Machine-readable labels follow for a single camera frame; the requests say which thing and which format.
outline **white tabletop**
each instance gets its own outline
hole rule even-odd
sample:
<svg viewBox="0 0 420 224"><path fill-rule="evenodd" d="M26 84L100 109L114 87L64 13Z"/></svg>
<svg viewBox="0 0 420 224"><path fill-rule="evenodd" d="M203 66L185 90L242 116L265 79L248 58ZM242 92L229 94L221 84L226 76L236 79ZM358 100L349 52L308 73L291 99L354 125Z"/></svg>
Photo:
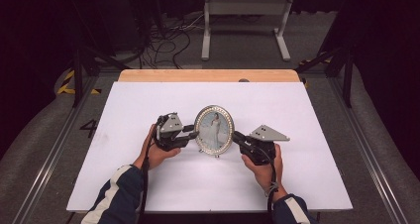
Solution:
<svg viewBox="0 0 420 224"><path fill-rule="evenodd" d="M99 189L138 156L159 115L177 112L183 125L219 105L235 130L249 134L261 124L281 132L283 184L310 210L352 209L331 151L300 82L116 82L86 155L67 210L87 211ZM215 159L195 141L150 171L147 212L260 212L266 197L244 166L238 145Z"/></svg>

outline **gray floor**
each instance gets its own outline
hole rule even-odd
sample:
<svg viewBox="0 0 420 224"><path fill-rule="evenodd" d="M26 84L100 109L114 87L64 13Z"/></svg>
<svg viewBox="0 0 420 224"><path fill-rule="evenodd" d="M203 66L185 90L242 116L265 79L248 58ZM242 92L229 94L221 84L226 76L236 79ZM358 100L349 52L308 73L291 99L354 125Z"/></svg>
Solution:
<svg viewBox="0 0 420 224"><path fill-rule="evenodd" d="M213 20L210 60L202 61L202 30L188 32L189 47L176 57L183 68L295 68L303 59L315 57L317 50L334 20L335 14L302 14L289 17L285 41L292 60L284 62L278 51L272 28L277 20L273 17L246 19L238 17ZM188 39L180 35L173 40L176 49L183 48ZM161 50L170 51L166 44ZM159 53L157 60L171 60L173 53ZM173 67L171 62L160 62L161 68ZM138 61L130 63L139 67ZM350 211L322 213L321 223L397 223L392 220L383 202L383 197L372 179L361 153L352 125L335 96L331 79L319 71L317 65L311 72L302 74L308 80L308 95L313 104L331 152L342 171L342 178L354 205ZM57 81L55 91L61 85ZM58 163L48 180L35 208L26 223L65 223L70 213L65 210L73 184L80 171L91 139L89 131L79 130L91 119L100 120L108 93L118 72L103 72L94 83L102 89L101 94L88 95L74 121ZM12 223L24 203L40 168L60 135L67 116L71 112L73 95L60 94L56 100L41 111L21 132L0 163L0 223ZM420 182L398 153L392 139L380 121L364 89L357 70L354 72L351 111L357 117L377 162L387 178L407 223L418 223L420 219ZM79 223L82 214L75 214L70 223ZM261 223L258 215L150 215L146 223Z"/></svg>

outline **sleeve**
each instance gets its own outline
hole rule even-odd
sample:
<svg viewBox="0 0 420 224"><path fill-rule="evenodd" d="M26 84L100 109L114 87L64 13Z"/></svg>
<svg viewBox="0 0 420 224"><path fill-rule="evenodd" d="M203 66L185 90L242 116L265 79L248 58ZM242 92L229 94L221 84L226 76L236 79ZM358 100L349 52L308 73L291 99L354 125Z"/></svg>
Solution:
<svg viewBox="0 0 420 224"><path fill-rule="evenodd" d="M293 194L287 194L278 199L273 205L272 218L275 224L316 224L309 215L305 201Z"/></svg>
<svg viewBox="0 0 420 224"><path fill-rule="evenodd" d="M119 168L103 185L95 204L81 223L135 223L142 191L142 172L134 166Z"/></svg>

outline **small round object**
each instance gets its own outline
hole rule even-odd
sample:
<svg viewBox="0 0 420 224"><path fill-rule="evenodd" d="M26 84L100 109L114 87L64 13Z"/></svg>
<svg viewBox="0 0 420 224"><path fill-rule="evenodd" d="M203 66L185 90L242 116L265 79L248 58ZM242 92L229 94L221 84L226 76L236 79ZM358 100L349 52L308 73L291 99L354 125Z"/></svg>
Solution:
<svg viewBox="0 0 420 224"><path fill-rule="evenodd" d="M198 113L194 131L199 132L195 141L200 150L208 155L219 156L232 144L234 121L226 109L211 105Z"/></svg>

